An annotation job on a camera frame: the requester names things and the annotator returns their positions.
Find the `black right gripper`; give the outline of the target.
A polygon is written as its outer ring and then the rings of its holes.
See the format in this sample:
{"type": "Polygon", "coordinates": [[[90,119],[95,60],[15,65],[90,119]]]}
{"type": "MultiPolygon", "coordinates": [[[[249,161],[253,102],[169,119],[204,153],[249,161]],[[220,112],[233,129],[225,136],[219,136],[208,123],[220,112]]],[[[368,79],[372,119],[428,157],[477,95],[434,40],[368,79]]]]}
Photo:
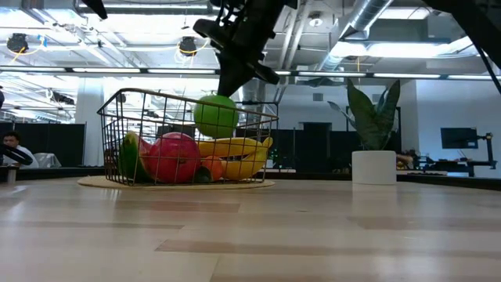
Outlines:
{"type": "MultiPolygon", "coordinates": [[[[219,8],[216,18],[217,33],[213,46],[248,63],[264,59],[263,49],[285,6],[297,9],[297,0],[213,0],[219,8]]],[[[255,77],[277,85],[279,75],[270,67],[256,63],[254,70],[234,57],[218,54],[220,75],[218,95],[230,97],[242,85],[255,77]]]]}

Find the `green toy apple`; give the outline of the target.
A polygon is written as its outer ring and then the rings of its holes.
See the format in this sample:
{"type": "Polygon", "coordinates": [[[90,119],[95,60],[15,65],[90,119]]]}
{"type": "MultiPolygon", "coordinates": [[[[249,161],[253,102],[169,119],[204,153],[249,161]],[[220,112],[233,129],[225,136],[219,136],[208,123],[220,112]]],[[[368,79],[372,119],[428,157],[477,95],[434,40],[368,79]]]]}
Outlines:
{"type": "Polygon", "coordinates": [[[228,97],[203,96],[195,106],[194,121],[199,132],[212,138],[229,138],[239,121],[236,104],[228,97]]]}

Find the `yellow toy banana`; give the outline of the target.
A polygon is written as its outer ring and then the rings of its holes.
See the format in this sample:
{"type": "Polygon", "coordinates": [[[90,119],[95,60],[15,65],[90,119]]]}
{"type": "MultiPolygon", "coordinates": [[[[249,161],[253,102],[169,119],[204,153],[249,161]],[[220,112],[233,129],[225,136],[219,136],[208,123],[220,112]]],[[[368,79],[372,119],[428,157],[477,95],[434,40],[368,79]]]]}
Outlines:
{"type": "Polygon", "coordinates": [[[224,138],[196,142],[201,157],[235,157],[252,154],[265,146],[251,138],[224,138]]]}
{"type": "Polygon", "coordinates": [[[273,138],[268,137],[262,143],[254,139],[232,139],[230,148],[236,145],[238,151],[231,157],[241,156],[241,160],[223,161],[223,174],[225,179],[240,181],[252,178],[261,170],[267,161],[268,151],[273,144],[273,138]]]}

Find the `orange tangerine cluster with leaves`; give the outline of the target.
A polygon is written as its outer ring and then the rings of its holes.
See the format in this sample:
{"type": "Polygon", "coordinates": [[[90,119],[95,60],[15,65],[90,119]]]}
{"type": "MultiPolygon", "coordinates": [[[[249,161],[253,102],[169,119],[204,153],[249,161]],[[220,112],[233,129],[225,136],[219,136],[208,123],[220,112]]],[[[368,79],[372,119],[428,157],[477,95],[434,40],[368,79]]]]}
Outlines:
{"type": "Polygon", "coordinates": [[[194,176],[195,183],[217,182],[223,174],[222,160],[219,157],[209,156],[201,161],[200,167],[194,176]]]}

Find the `red toy apple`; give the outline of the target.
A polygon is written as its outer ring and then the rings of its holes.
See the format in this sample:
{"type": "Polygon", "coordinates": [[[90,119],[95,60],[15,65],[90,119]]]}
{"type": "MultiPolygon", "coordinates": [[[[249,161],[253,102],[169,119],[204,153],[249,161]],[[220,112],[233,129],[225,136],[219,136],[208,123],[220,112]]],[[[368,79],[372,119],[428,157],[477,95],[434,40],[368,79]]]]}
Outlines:
{"type": "Polygon", "coordinates": [[[200,167],[195,140],[181,132],[163,134],[150,147],[145,159],[150,176],[162,183],[187,183],[200,167]]]}

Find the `long hanging light bar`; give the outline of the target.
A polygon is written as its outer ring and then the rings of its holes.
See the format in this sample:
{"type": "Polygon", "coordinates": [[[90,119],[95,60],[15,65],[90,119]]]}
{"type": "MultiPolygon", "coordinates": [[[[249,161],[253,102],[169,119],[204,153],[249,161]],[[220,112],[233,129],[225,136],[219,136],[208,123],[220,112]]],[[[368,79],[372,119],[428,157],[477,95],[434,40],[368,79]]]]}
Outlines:
{"type": "MultiPolygon", "coordinates": [[[[0,66],[0,74],[26,73],[43,75],[63,75],[78,77],[215,77],[218,69],[200,68],[112,68],[112,67],[27,67],[0,66]]],[[[281,77],[299,78],[403,78],[423,80],[488,81],[492,77],[483,74],[404,74],[404,73],[362,73],[362,72],[326,72],[305,70],[277,70],[281,77]]]]}

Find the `black room divider panel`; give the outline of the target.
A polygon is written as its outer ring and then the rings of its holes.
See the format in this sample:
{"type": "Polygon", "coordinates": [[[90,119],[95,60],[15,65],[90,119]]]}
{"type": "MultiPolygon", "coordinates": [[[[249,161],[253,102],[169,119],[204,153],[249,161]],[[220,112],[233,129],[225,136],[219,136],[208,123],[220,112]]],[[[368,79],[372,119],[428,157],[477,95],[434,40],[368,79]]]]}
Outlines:
{"type": "Polygon", "coordinates": [[[303,129],[273,129],[269,153],[274,168],[299,173],[348,174],[351,153],[360,145],[354,132],[332,131],[327,123],[307,123],[303,129]]]}
{"type": "Polygon", "coordinates": [[[83,165],[84,124],[0,122],[0,141],[10,131],[20,135],[20,144],[32,154],[55,154],[63,167],[83,165]]]}

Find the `snake plant in white pot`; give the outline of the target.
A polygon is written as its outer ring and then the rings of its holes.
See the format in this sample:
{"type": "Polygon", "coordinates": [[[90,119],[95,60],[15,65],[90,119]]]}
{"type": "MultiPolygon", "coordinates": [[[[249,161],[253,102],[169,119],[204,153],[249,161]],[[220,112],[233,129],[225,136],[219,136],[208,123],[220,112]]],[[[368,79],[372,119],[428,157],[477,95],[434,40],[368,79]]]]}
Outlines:
{"type": "Polygon", "coordinates": [[[378,103],[347,80],[349,111],[334,102],[330,107],[342,113],[356,130],[362,149],[351,153],[351,179],[354,184],[396,184],[396,153],[385,147],[395,124],[395,112],[401,92],[401,82],[395,81],[379,98],[378,103]]]}

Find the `grey chair back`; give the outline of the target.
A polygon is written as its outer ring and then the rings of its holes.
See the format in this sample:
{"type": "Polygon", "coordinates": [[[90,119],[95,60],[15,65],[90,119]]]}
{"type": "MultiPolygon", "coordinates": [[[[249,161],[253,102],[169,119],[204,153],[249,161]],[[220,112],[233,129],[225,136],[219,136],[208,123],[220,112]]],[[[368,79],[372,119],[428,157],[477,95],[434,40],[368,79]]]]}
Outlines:
{"type": "Polygon", "coordinates": [[[57,156],[52,153],[36,153],[34,155],[38,162],[39,168],[61,168],[62,165],[59,162],[57,156]]]}

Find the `person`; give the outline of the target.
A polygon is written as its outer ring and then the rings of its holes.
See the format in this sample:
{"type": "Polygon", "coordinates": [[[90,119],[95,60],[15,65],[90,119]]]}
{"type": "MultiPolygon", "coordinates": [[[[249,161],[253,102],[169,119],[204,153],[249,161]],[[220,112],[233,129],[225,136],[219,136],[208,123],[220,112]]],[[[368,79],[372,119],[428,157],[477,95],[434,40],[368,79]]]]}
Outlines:
{"type": "Polygon", "coordinates": [[[9,155],[2,155],[0,163],[3,166],[15,166],[21,169],[39,168],[39,163],[34,155],[24,146],[20,145],[20,136],[17,132],[7,132],[3,136],[3,144],[14,149],[15,158],[9,155]]]}

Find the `round woven beige placemat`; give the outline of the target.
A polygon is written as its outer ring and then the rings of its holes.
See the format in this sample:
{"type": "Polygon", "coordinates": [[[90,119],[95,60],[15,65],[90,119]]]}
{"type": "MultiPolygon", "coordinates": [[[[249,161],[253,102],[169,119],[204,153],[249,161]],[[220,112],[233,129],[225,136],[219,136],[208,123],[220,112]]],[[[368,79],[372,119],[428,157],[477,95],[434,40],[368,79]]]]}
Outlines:
{"type": "Polygon", "coordinates": [[[246,183],[205,183],[205,184],[183,184],[183,185],[153,185],[153,184],[134,184],[128,185],[117,183],[106,179],[104,175],[85,176],[77,181],[81,186],[90,186],[96,188],[112,189],[112,190],[249,190],[257,188],[265,188],[274,186],[275,183],[271,180],[262,182],[246,182],[246,183]]]}

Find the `black computer monitor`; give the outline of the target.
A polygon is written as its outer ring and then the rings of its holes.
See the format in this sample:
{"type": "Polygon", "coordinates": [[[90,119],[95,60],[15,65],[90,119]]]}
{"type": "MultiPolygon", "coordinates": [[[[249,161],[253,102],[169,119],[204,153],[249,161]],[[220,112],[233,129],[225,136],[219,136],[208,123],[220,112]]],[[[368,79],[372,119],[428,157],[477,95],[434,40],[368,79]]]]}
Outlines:
{"type": "Polygon", "coordinates": [[[441,128],[443,149],[477,149],[478,134],[475,128],[441,128]]]}

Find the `background office desk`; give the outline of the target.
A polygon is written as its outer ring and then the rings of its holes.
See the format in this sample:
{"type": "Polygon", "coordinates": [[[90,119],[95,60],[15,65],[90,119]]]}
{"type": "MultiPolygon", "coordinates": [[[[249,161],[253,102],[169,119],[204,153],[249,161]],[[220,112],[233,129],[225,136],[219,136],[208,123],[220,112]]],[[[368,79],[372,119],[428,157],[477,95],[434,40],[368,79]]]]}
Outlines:
{"type": "Polygon", "coordinates": [[[475,177],[475,167],[489,167],[494,170],[496,166],[497,161],[433,161],[429,158],[414,161],[414,167],[423,171],[467,173],[469,177],[475,177]]]}

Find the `silver round air duct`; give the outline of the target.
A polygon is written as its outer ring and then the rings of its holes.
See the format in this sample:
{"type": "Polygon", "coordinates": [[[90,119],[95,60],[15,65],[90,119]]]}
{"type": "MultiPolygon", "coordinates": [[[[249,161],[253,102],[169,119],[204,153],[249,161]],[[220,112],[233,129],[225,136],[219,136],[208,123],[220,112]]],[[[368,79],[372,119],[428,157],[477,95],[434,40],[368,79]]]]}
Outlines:
{"type": "Polygon", "coordinates": [[[335,71],[342,60],[349,56],[350,47],[341,40],[353,34],[366,39],[369,29],[394,0],[355,0],[353,10],[337,19],[330,31],[330,51],[320,61],[316,70],[335,71]]]}
{"type": "Polygon", "coordinates": [[[248,81],[239,89],[241,102],[264,102],[265,94],[265,83],[257,78],[248,81]]]}

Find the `black aluminium rig frame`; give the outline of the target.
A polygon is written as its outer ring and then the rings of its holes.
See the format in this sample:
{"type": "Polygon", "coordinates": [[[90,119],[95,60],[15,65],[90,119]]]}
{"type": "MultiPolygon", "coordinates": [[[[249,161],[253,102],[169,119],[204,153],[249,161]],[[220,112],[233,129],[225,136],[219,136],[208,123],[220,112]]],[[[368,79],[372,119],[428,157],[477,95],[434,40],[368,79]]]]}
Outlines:
{"type": "MultiPolygon", "coordinates": [[[[14,167],[0,167],[0,184],[15,183],[24,180],[41,181],[43,179],[62,179],[62,178],[77,178],[77,180],[85,176],[104,175],[103,168],[35,168],[21,169],[14,167]]],[[[306,173],[289,173],[289,172],[266,172],[259,173],[264,176],[265,180],[328,180],[328,181],[350,181],[351,176],[346,174],[306,174],[306,173]]],[[[423,183],[439,186],[457,186],[464,188],[473,188],[479,190],[493,190],[501,192],[501,179],[486,179],[486,178],[471,178],[471,177],[450,177],[444,175],[424,175],[410,174],[398,175],[399,182],[408,183],[423,183]]]]}

